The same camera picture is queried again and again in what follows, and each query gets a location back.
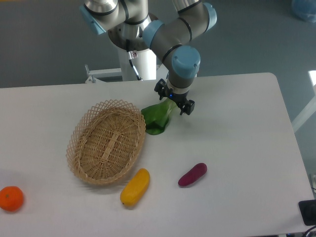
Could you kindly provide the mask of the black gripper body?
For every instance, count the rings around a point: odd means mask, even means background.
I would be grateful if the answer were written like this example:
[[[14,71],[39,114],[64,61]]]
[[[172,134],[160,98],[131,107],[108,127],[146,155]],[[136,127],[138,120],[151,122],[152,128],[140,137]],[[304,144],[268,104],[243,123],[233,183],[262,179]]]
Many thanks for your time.
[[[187,95],[189,90],[187,88],[177,88],[172,86],[167,86],[166,95],[169,99],[174,101],[177,106],[186,106],[189,104],[187,100]]]

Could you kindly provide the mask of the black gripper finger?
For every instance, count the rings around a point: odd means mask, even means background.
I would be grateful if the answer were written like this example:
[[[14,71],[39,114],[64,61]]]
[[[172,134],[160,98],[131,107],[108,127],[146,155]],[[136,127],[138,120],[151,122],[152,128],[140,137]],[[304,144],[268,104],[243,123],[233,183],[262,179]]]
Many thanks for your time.
[[[180,115],[182,114],[190,115],[195,108],[195,101],[185,99],[184,101],[178,104],[178,107],[181,110]]]
[[[166,81],[164,79],[160,79],[155,87],[154,91],[158,93],[159,99],[162,100],[164,97],[168,97],[167,92],[168,92],[168,87],[166,84]]]

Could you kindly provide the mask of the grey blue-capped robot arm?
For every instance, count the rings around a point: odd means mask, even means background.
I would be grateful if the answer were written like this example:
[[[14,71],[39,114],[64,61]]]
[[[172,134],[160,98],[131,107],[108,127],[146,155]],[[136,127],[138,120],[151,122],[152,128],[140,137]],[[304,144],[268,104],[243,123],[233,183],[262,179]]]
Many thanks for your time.
[[[175,0],[178,17],[165,24],[149,12],[146,0],[86,0],[79,8],[95,34],[106,33],[118,49],[124,80],[153,80],[156,63],[167,69],[155,92],[190,114],[195,103],[187,99],[200,66],[199,52],[189,42],[217,21],[213,6],[200,0]]]

